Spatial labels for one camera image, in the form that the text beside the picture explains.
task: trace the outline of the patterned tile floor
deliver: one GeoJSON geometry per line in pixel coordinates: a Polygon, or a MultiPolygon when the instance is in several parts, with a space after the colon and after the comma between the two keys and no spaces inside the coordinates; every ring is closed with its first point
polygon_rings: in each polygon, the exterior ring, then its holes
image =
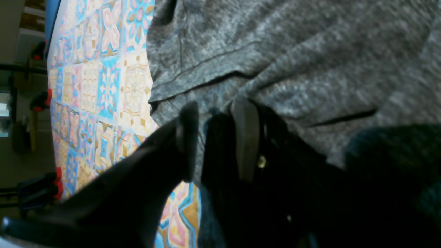
{"type": "MultiPolygon", "coordinates": [[[[146,35],[154,0],[66,0],[50,61],[56,163],[67,199],[130,155],[157,129],[146,35]]],[[[199,191],[181,183],[164,209],[156,247],[196,247],[199,191]]]]}

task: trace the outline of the gray knit fabric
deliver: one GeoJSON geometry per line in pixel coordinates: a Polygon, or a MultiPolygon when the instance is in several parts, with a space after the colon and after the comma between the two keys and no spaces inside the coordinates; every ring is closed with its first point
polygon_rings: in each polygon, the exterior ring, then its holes
{"type": "MultiPolygon", "coordinates": [[[[156,0],[152,117],[197,100],[203,124],[250,97],[345,169],[365,128],[441,122],[440,41],[437,0],[156,0]]],[[[204,142],[201,128],[197,184],[204,142]]]]}

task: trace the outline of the decorative tile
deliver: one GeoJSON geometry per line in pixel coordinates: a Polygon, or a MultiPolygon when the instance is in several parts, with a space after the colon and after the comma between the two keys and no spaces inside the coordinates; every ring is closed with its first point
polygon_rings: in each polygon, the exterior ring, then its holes
{"type": "Polygon", "coordinates": [[[81,109],[91,113],[97,111],[98,75],[101,63],[92,61],[81,67],[81,109]]]}
{"type": "Polygon", "coordinates": [[[116,127],[103,121],[97,122],[95,135],[95,170],[101,174],[115,162],[116,127]]]}
{"type": "Polygon", "coordinates": [[[55,103],[55,110],[54,110],[54,123],[53,129],[58,134],[61,135],[61,112],[62,112],[63,106],[56,102],[55,103]]]}
{"type": "Polygon", "coordinates": [[[77,9],[77,1],[76,0],[67,1],[66,9],[70,11],[66,11],[62,19],[62,28],[63,28],[62,31],[70,30],[77,23],[76,11],[75,11],[77,9]]]}
{"type": "Polygon", "coordinates": [[[124,50],[145,49],[147,29],[153,17],[154,0],[126,1],[127,11],[123,16],[124,50]]]}
{"type": "Polygon", "coordinates": [[[101,53],[103,56],[114,56],[121,47],[121,12],[121,0],[113,0],[102,8],[101,53]]]}
{"type": "Polygon", "coordinates": [[[101,117],[116,119],[120,72],[120,63],[117,57],[102,61],[97,97],[97,114],[101,117]]]}
{"type": "Polygon", "coordinates": [[[129,53],[122,58],[122,64],[118,125],[149,136],[157,129],[157,125],[150,117],[149,99],[153,81],[147,54],[129,53]]]}
{"type": "Polygon", "coordinates": [[[63,37],[63,56],[64,56],[64,60],[63,60],[63,64],[72,64],[73,62],[73,58],[74,58],[74,43],[75,43],[75,38],[74,38],[74,32],[72,31],[68,31],[65,33],[64,37],[63,37]]]}
{"type": "Polygon", "coordinates": [[[116,161],[119,162],[130,156],[144,141],[145,137],[137,135],[130,130],[118,128],[116,139],[116,161]]]}
{"type": "Polygon", "coordinates": [[[93,0],[87,3],[86,15],[91,15],[103,5],[103,0],[93,0]]]}
{"type": "Polygon", "coordinates": [[[60,53],[60,48],[58,46],[58,41],[53,42],[54,44],[51,44],[51,46],[54,47],[54,52],[52,54],[52,61],[51,61],[51,66],[55,67],[58,65],[58,55],[60,53]]]}
{"type": "Polygon", "coordinates": [[[61,130],[60,130],[60,137],[66,141],[69,140],[69,112],[70,108],[69,106],[64,105],[61,109],[61,130]]]}
{"type": "Polygon", "coordinates": [[[75,27],[74,31],[74,58],[73,63],[78,64],[84,61],[84,34],[86,31],[86,25],[84,22],[79,23],[75,27]]]}
{"type": "Polygon", "coordinates": [[[51,101],[50,113],[51,113],[52,132],[56,132],[55,131],[55,122],[56,122],[56,102],[55,101],[51,101]]]}
{"type": "Polygon", "coordinates": [[[82,112],[80,115],[80,151],[79,155],[85,160],[85,162],[92,167],[92,158],[94,159],[94,134],[96,127],[96,119],[94,115],[82,112]]]}
{"type": "Polygon", "coordinates": [[[196,193],[193,183],[181,182],[168,198],[159,223],[164,247],[197,247],[198,218],[187,218],[197,216],[196,193]]]}
{"type": "Polygon", "coordinates": [[[60,150],[60,137],[58,134],[52,130],[52,139],[54,143],[54,155],[55,155],[55,163],[56,166],[59,166],[59,150],[60,150]]]}
{"type": "Polygon", "coordinates": [[[81,103],[82,64],[72,66],[72,97],[71,105],[79,108],[81,103]]]}
{"type": "Polygon", "coordinates": [[[78,0],[77,1],[77,8],[76,8],[75,16],[78,21],[82,21],[85,17],[85,14],[87,11],[87,2],[88,2],[88,0],[78,0]]]}
{"type": "Polygon", "coordinates": [[[70,148],[67,154],[67,181],[66,186],[69,193],[74,194],[77,189],[78,180],[78,156],[77,151],[70,148]]]}
{"type": "Polygon", "coordinates": [[[64,183],[67,182],[67,151],[69,150],[69,145],[66,141],[60,139],[59,147],[58,147],[58,161],[57,166],[61,167],[62,180],[64,183]]]}
{"type": "Polygon", "coordinates": [[[98,177],[98,173],[93,170],[83,158],[78,158],[78,182],[76,191],[81,190],[98,177]]]}
{"type": "Polygon", "coordinates": [[[69,112],[69,144],[72,149],[78,151],[78,126],[80,122],[79,112],[72,110],[69,112]]]}
{"type": "Polygon", "coordinates": [[[72,66],[65,66],[63,68],[63,96],[62,96],[62,102],[64,104],[71,104],[72,101],[72,81],[73,81],[73,69],[72,66]]]}
{"type": "Polygon", "coordinates": [[[58,68],[49,69],[48,88],[52,90],[52,99],[56,99],[58,68]]]}
{"type": "Polygon", "coordinates": [[[62,66],[64,64],[64,37],[58,39],[58,60],[57,65],[62,66]]]}
{"type": "Polygon", "coordinates": [[[86,33],[84,44],[86,49],[86,60],[94,60],[99,54],[101,41],[100,12],[95,11],[86,22],[86,33]]]}
{"type": "Polygon", "coordinates": [[[56,86],[55,86],[55,99],[61,101],[63,98],[63,68],[58,67],[58,72],[56,76],[56,86]]]}

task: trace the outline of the metal rivet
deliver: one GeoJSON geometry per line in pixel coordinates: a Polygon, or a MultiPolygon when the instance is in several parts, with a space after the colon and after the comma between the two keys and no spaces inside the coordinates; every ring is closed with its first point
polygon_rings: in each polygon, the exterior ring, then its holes
{"type": "Polygon", "coordinates": [[[263,155],[261,155],[259,157],[258,162],[257,162],[257,167],[263,169],[263,168],[265,168],[265,166],[266,166],[266,158],[263,155]]]}

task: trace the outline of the dark blue fabric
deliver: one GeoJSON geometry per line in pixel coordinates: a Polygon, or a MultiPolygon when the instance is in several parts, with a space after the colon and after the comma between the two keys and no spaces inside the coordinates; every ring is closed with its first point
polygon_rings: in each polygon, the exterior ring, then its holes
{"type": "Polygon", "coordinates": [[[198,247],[199,248],[227,248],[222,233],[222,228],[217,220],[210,192],[204,185],[199,186],[201,194],[201,220],[199,226],[198,247]]]}

